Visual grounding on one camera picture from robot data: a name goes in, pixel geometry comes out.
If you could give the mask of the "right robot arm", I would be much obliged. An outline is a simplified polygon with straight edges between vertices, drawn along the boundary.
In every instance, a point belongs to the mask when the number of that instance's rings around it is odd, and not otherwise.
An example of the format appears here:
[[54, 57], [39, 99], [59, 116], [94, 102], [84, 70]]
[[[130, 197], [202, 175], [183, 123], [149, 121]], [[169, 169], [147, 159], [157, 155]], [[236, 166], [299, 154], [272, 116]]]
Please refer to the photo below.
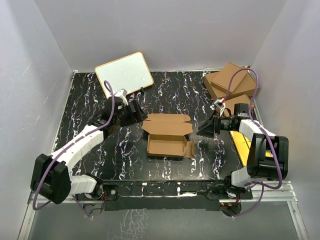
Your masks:
[[288, 175], [288, 138], [275, 135], [259, 122], [251, 120], [247, 103], [235, 104], [233, 113], [232, 116], [223, 118], [216, 110], [213, 111], [196, 134], [213, 138], [222, 131], [241, 133], [250, 141], [246, 165], [229, 173], [224, 180], [208, 184], [206, 190], [233, 199], [244, 194], [249, 187], [262, 184], [264, 180], [278, 181], [278, 189]]

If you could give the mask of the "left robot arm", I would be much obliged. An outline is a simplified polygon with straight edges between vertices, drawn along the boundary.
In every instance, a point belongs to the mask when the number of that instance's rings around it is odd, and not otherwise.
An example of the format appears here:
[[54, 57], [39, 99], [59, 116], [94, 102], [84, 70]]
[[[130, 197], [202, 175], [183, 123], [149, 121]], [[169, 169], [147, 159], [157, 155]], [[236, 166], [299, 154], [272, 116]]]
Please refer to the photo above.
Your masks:
[[42, 153], [36, 158], [30, 189], [55, 204], [69, 195], [87, 194], [93, 200], [99, 199], [104, 188], [98, 179], [89, 174], [73, 175], [72, 169], [118, 126], [128, 127], [146, 118], [137, 100], [127, 102], [118, 96], [110, 97], [74, 139], [49, 155]]

